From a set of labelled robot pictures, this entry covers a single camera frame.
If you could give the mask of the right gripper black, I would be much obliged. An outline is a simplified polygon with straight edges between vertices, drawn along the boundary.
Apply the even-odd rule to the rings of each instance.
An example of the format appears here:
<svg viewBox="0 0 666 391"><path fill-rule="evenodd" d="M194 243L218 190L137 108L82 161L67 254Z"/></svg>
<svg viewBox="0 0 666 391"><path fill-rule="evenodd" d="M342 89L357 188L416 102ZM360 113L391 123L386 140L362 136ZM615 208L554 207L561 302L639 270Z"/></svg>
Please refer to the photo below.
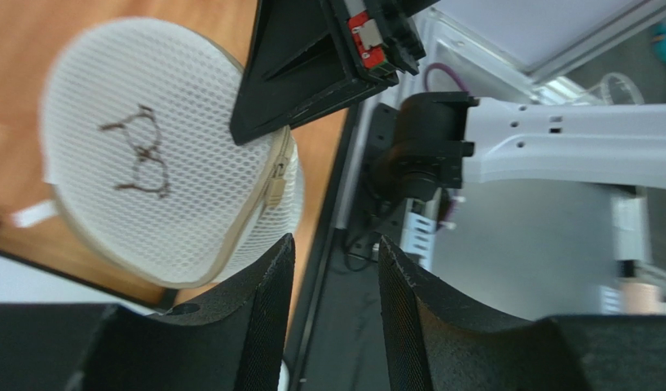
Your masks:
<svg viewBox="0 0 666 391"><path fill-rule="evenodd" d="M428 1L262 0L232 113L238 145L295 129L419 73Z"/></svg>

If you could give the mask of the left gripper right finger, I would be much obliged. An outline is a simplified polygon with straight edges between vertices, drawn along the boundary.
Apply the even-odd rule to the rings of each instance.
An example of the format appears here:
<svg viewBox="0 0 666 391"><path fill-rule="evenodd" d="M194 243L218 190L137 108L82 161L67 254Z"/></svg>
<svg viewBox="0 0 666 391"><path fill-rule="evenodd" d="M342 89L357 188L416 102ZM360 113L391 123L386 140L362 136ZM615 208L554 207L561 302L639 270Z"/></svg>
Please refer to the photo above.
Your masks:
<svg viewBox="0 0 666 391"><path fill-rule="evenodd" d="M666 390L666 315L528 321L455 289L386 236L378 284L393 390Z"/></svg>

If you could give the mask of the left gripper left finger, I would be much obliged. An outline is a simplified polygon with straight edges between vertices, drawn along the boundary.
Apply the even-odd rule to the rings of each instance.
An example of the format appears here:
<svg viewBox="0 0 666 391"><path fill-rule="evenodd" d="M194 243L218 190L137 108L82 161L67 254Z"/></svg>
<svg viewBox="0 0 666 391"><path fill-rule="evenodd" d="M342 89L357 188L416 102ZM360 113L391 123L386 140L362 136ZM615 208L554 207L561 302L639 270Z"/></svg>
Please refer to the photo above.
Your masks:
<svg viewBox="0 0 666 391"><path fill-rule="evenodd" d="M165 314L0 304L0 390L275 390L295 242Z"/></svg>

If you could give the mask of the white mesh laundry bag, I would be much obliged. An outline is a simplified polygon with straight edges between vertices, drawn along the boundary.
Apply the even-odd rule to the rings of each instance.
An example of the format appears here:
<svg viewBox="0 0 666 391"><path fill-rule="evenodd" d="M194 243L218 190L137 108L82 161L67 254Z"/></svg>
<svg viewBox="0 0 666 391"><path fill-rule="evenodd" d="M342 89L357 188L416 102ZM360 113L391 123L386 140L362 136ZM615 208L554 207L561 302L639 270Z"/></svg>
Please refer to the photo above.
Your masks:
<svg viewBox="0 0 666 391"><path fill-rule="evenodd" d="M237 145L242 65L165 20L111 20L58 55L39 107L51 215L104 261L166 288L230 278L300 222L289 127Z"/></svg>

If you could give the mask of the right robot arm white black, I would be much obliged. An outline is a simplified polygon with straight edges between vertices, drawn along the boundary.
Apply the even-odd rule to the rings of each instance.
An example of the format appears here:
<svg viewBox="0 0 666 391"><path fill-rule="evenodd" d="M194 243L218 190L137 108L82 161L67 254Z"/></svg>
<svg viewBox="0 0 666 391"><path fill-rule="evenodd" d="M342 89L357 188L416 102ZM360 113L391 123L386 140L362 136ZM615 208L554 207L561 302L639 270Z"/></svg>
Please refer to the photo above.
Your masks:
<svg viewBox="0 0 666 391"><path fill-rule="evenodd" d="M427 1L261 1L230 130L242 145L418 74ZM405 99L370 166L374 196L430 200L465 183L545 179L666 190L666 104L552 106L430 92Z"/></svg>

